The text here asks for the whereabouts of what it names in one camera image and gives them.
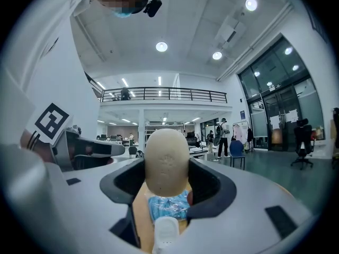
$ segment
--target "doorway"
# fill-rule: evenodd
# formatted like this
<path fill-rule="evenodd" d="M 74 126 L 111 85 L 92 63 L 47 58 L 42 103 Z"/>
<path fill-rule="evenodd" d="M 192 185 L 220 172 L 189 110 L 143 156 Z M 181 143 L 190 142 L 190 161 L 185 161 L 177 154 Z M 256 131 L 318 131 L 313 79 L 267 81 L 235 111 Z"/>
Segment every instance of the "doorway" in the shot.
<path fill-rule="evenodd" d="M 298 97 L 293 86 L 270 94 L 264 99 L 269 130 L 269 150 L 294 151 L 294 129 L 301 119 Z"/>

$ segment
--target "black pants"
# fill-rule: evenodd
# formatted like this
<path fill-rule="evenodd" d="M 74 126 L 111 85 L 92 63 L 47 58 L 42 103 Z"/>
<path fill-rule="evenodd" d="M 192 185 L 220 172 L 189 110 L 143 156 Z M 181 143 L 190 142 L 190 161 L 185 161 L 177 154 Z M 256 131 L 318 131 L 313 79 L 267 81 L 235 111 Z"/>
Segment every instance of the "black pants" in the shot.
<path fill-rule="evenodd" d="M 224 150 L 224 153 L 225 153 L 225 156 L 227 156 L 227 148 L 228 148 L 228 143 L 227 143 L 227 138 L 220 138 L 220 143 L 219 143 L 219 150 L 218 150 L 218 157 L 221 156 L 221 151 L 222 151 L 222 145 L 225 145 L 225 150 Z"/>

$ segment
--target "white pillar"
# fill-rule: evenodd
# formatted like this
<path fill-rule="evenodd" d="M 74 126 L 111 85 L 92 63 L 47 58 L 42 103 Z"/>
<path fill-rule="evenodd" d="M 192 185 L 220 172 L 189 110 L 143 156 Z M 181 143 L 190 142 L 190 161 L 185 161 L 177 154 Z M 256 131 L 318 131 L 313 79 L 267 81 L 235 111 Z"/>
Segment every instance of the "white pillar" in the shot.
<path fill-rule="evenodd" d="M 144 109 L 139 110 L 139 148 L 142 152 L 145 152 L 145 116 Z"/>

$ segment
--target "black metal railing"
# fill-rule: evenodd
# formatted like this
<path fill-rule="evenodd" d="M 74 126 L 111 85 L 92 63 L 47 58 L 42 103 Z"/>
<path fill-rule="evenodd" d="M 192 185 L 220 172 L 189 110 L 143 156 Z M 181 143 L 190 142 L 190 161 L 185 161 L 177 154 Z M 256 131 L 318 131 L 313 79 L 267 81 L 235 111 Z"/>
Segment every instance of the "black metal railing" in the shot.
<path fill-rule="evenodd" d="M 181 100 L 227 103 L 226 93 L 203 89 L 177 87 L 129 87 L 129 99 L 135 100 Z M 121 88 L 102 91 L 100 102 L 121 100 Z"/>

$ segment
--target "blue chair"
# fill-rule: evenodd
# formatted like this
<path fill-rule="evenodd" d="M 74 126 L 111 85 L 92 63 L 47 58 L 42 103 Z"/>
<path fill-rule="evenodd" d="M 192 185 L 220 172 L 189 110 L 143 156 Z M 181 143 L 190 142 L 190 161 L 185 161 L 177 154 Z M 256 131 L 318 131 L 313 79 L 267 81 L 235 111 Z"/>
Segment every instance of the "blue chair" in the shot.
<path fill-rule="evenodd" d="M 239 140 L 231 141 L 229 145 L 229 154 L 231 156 L 231 162 L 229 166 L 232 164 L 233 158 L 233 167 L 234 167 L 234 159 L 240 158 L 240 167 L 242 167 L 243 158 L 244 158 L 244 170 L 245 170 L 245 155 L 243 154 L 244 145 Z"/>

